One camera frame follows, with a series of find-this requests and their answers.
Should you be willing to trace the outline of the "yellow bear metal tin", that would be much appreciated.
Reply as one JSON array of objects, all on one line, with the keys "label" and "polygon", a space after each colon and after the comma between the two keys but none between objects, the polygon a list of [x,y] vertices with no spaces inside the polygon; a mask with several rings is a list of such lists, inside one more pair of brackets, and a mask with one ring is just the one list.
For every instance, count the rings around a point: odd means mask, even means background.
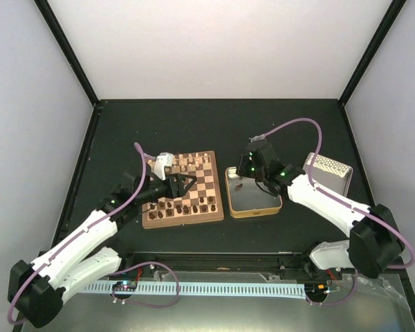
[{"label": "yellow bear metal tin", "polygon": [[[225,170],[225,186],[228,195],[230,214],[235,219],[267,216],[278,213],[282,208],[282,199],[264,192],[251,178],[240,177],[236,167]],[[243,183],[243,188],[235,190],[236,185]]]}]

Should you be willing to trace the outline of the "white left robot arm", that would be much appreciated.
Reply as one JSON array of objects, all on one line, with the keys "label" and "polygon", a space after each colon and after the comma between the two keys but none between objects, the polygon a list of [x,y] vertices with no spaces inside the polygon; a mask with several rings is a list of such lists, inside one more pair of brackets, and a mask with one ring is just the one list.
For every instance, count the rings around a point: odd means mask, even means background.
[{"label": "white left robot arm", "polygon": [[146,203],[184,197],[196,177],[168,174],[164,179],[142,173],[124,173],[123,182],[100,201],[86,220],[48,252],[30,263],[18,261],[10,269],[8,321],[19,311],[26,321],[41,328],[51,322],[81,287],[104,277],[129,275],[135,266],[131,255],[104,242],[120,231]]}]

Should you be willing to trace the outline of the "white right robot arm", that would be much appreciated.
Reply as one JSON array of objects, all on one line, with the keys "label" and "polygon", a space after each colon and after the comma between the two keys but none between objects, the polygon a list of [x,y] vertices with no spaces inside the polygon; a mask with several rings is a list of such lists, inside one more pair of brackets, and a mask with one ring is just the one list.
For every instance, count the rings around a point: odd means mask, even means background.
[{"label": "white right robot arm", "polygon": [[272,195],[314,211],[346,236],[344,241],[317,244],[301,260],[302,274],[309,279],[331,268],[354,268],[375,279],[391,268],[405,249],[398,231],[391,226],[394,218],[390,209],[352,201],[311,180],[302,168],[283,164],[265,139],[248,144],[237,175],[262,183]]}]

